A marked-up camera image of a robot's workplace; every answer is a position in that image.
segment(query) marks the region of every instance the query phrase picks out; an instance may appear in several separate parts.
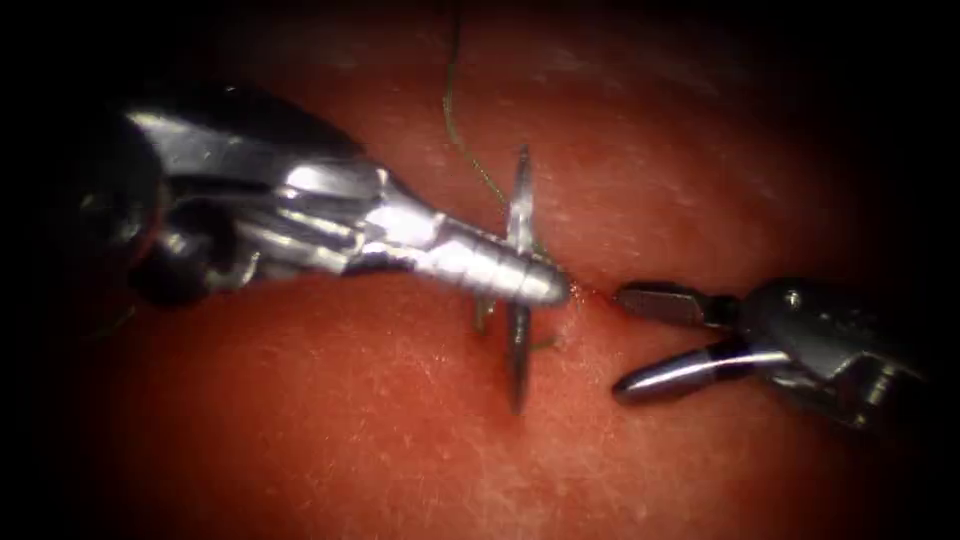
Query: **green suture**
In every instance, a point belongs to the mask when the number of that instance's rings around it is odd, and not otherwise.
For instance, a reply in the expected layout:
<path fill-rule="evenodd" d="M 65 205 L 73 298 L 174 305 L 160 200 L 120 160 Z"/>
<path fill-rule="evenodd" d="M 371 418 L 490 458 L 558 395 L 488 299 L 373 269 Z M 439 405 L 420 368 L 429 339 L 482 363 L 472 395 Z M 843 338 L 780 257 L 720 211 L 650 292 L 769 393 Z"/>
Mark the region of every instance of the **green suture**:
<path fill-rule="evenodd" d="M 457 63 L 460 58 L 460 27 L 461 27 L 461 16 L 460 16 L 460 2 L 454 2 L 453 5 L 453 28 L 450 37 L 450 58 L 447 61 L 447 80 L 446 80 L 446 89 L 443 93 L 443 121 L 447 128 L 447 136 L 450 137 L 450 141 L 457 147 L 460 151 L 460 154 L 473 166 L 473 169 L 477 171 L 477 174 L 480 175 L 480 180 L 483 184 L 493 192 L 494 196 L 497 197 L 497 200 L 500 201 L 500 204 L 504 206 L 504 209 L 509 212 L 510 202 L 507 200 L 506 195 L 503 194 L 503 191 L 494 183 L 493 179 L 490 178 L 490 175 L 487 173 L 486 169 L 483 168 L 483 165 L 480 164 L 480 161 L 470 152 L 470 149 L 467 147 L 467 144 L 463 141 L 463 138 L 460 137 L 460 133 L 457 131 L 457 124 L 453 120 L 453 82 L 456 80 L 457 75 Z M 550 255 L 547 252 L 547 249 L 536 239 L 534 240 L 534 250 L 537 254 L 546 257 L 549 259 Z M 473 310 L 473 329 L 483 335 L 487 333 L 487 319 L 493 314 L 494 306 L 496 301 L 491 298 L 485 298 L 478 296 L 474 304 Z M 549 337 L 541 343 L 536 343 L 530 347 L 531 352 L 548 347 L 552 347 L 556 344 L 556 337 Z"/>

